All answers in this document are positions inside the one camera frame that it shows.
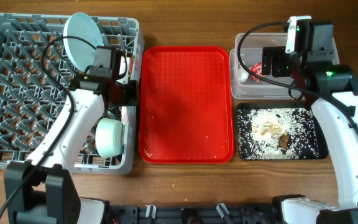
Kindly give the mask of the red snack wrapper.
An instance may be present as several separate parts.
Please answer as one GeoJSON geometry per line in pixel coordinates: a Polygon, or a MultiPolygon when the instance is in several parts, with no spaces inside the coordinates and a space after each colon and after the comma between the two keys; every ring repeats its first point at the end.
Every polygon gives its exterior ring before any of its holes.
{"type": "MultiPolygon", "coordinates": [[[[262,62],[259,62],[259,63],[254,64],[253,66],[251,66],[251,67],[249,68],[249,70],[250,70],[251,72],[253,72],[254,74],[256,74],[257,76],[260,76],[260,77],[263,77],[263,78],[265,77],[265,75],[262,74],[262,62]]],[[[252,78],[255,82],[257,82],[257,83],[260,81],[259,78],[254,77],[254,76],[252,76],[252,75],[251,75],[251,78],[252,78]]]]}

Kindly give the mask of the yellow plastic cup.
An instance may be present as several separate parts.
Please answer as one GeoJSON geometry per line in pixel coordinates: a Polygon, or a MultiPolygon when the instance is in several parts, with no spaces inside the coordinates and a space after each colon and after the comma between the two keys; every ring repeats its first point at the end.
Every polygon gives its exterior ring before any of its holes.
{"type": "Polygon", "coordinates": [[[133,59],[131,57],[127,57],[127,79],[129,80],[132,73],[133,59]]]}

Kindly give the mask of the white napkin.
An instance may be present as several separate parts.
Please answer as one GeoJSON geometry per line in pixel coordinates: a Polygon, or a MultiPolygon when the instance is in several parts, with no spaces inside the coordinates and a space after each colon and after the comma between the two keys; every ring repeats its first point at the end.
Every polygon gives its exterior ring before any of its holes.
{"type": "Polygon", "coordinates": [[[241,66],[240,63],[238,63],[238,74],[237,74],[237,77],[238,77],[238,80],[240,83],[245,83],[249,77],[249,73],[244,70],[244,68],[241,66]]]}

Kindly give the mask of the green bowl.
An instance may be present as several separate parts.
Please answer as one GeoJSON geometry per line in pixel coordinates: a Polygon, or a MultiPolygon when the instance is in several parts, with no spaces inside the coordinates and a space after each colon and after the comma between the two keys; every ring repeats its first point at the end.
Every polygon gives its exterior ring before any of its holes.
{"type": "Polygon", "coordinates": [[[124,125],[121,121],[101,119],[95,135],[98,154],[104,159],[121,155],[124,152],[123,136],[124,125]]]}

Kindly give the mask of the light blue plate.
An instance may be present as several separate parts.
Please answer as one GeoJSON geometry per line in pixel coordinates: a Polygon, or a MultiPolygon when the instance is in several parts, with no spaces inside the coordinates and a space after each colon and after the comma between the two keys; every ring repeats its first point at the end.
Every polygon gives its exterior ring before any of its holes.
{"type": "Polygon", "coordinates": [[[96,22],[83,12],[75,13],[66,21],[63,36],[64,48],[70,62],[81,71],[93,64],[95,48],[104,45],[96,22]]]}

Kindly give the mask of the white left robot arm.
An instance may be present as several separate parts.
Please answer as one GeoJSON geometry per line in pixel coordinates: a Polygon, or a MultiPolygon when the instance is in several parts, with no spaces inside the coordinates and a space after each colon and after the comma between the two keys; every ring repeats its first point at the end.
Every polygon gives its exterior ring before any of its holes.
{"type": "Polygon", "coordinates": [[[106,200],[80,197],[71,173],[91,129],[100,157],[121,157],[103,174],[126,175],[133,167],[139,82],[117,81],[91,69],[67,90],[56,122],[25,162],[11,162],[4,173],[9,223],[117,223],[106,200]]]}

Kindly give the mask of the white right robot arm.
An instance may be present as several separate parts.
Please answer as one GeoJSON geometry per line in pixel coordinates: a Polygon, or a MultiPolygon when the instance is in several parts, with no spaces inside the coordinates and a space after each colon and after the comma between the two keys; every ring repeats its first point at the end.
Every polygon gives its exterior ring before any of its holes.
{"type": "Polygon", "coordinates": [[[291,77],[326,141],[337,179],[337,207],[306,197],[279,201],[284,223],[358,223],[358,82],[348,65],[334,63],[333,24],[310,16],[283,23],[287,42],[266,47],[262,73],[291,77]]]}

